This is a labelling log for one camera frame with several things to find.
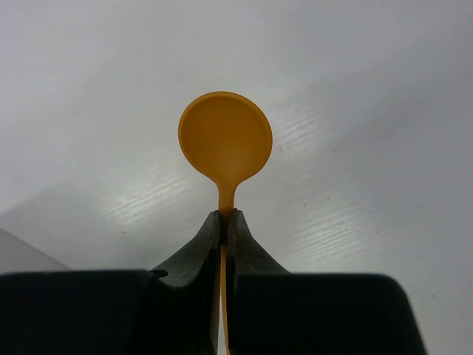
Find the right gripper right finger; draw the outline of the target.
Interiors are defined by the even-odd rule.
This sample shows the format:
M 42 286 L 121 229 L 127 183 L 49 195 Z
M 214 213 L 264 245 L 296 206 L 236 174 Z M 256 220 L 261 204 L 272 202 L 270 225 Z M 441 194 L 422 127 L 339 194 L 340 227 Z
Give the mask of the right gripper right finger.
M 231 354 L 294 354 L 294 276 L 251 234 L 243 212 L 228 221 L 226 336 Z

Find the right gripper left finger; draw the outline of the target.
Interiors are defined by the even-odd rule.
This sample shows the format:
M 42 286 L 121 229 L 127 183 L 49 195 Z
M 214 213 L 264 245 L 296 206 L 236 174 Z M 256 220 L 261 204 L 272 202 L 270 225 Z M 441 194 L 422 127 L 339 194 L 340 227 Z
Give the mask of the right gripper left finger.
M 147 354 L 215 354 L 220 316 L 220 215 L 152 270 L 146 290 Z

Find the yellow-orange plastic spoon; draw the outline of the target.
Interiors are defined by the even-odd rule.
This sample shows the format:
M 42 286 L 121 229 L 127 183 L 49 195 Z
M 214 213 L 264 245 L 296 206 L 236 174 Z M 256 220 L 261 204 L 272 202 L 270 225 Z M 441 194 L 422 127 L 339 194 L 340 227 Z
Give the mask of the yellow-orange plastic spoon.
M 233 92 L 210 92 L 193 100 L 178 126 L 180 148 L 187 161 L 213 181 L 220 215 L 220 299 L 225 351 L 231 352 L 230 231 L 237 187 L 268 162 L 273 133 L 263 111 Z

